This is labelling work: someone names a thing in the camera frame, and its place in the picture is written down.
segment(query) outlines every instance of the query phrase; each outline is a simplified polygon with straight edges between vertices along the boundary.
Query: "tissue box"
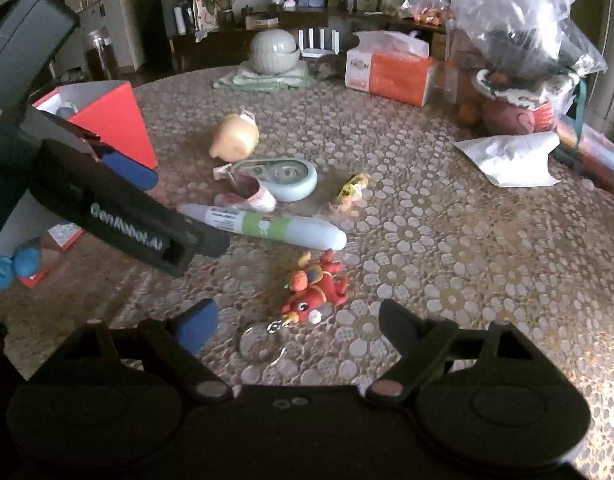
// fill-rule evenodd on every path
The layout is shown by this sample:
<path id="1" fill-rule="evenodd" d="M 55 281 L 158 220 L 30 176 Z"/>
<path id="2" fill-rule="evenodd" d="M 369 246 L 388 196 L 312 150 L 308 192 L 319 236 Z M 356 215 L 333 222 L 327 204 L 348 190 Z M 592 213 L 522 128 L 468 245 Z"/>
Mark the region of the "tissue box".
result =
<path id="1" fill-rule="evenodd" d="M 429 44 L 399 32 L 356 34 L 361 42 L 347 51 L 345 85 L 414 106 L 424 106 L 434 86 L 437 61 Z"/>

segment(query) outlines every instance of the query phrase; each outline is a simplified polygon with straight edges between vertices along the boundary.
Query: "keychain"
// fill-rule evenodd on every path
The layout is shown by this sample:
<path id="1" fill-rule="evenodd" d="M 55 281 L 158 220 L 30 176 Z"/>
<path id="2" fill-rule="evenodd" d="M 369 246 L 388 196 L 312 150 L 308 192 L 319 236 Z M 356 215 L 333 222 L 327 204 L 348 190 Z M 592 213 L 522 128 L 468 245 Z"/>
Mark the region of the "keychain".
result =
<path id="1" fill-rule="evenodd" d="M 311 253 L 306 252 L 298 261 L 299 270 L 294 271 L 285 288 L 292 291 L 289 300 L 282 306 L 282 316 L 265 325 L 256 323 L 241 336 L 241 355 L 251 362 L 266 362 L 274 349 L 281 347 L 281 329 L 308 321 L 318 324 L 322 320 L 319 307 L 330 303 L 334 308 L 347 301 L 349 279 L 335 278 L 342 264 L 335 262 L 333 251 L 327 250 L 317 262 L 311 262 Z"/>

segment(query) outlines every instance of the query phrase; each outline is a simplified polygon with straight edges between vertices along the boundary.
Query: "yellow toy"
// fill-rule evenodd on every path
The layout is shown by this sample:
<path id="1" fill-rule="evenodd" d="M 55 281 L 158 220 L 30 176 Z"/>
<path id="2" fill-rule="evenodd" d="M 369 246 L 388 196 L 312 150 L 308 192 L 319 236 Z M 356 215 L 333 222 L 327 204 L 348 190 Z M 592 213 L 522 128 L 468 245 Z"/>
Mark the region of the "yellow toy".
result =
<path id="1" fill-rule="evenodd" d="M 332 212 L 346 213 L 354 202 L 363 197 L 363 189 L 369 186 L 369 178 L 364 173 L 357 173 L 338 191 L 336 198 L 329 204 Z"/>

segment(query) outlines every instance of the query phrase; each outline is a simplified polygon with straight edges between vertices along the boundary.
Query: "shelf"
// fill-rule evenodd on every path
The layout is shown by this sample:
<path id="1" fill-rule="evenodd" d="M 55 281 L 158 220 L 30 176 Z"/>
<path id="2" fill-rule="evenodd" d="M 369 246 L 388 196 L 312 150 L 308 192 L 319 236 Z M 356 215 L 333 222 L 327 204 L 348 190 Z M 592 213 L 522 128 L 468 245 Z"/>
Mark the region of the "shelf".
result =
<path id="1" fill-rule="evenodd" d="M 294 7 L 293 9 L 278 9 L 276 6 L 269 6 L 267 12 L 272 16 L 284 16 L 289 18 L 291 14 L 295 16 L 293 20 L 287 20 L 291 22 L 300 22 L 302 18 L 305 22 L 309 23 L 308 27 L 323 27 L 327 26 L 328 18 L 336 16 L 338 18 L 347 18 L 350 20 L 364 20 L 366 22 L 374 23 L 378 27 L 385 27 L 386 25 L 392 25 L 400 28 L 407 28 L 408 30 L 426 30 L 428 32 L 436 32 L 438 34 L 446 34 L 447 31 L 444 26 L 429 25 L 428 23 L 418 23 L 410 18 L 397 18 L 395 16 L 385 16 L 384 14 L 365 14 L 362 10 L 356 12 L 346 12 L 344 10 L 338 10 L 332 7 Z"/>

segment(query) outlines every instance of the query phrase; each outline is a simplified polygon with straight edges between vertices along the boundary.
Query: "hand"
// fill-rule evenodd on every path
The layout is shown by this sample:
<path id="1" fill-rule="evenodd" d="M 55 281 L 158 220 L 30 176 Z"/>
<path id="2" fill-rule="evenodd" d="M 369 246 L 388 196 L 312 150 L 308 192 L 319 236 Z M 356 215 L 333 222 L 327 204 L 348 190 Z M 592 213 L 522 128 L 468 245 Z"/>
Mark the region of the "hand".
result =
<path id="1" fill-rule="evenodd" d="M 0 292 L 12 284 L 15 276 L 28 278 L 38 272 L 40 248 L 37 243 L 25 244 L 11 258 L 0 257 Z"/>

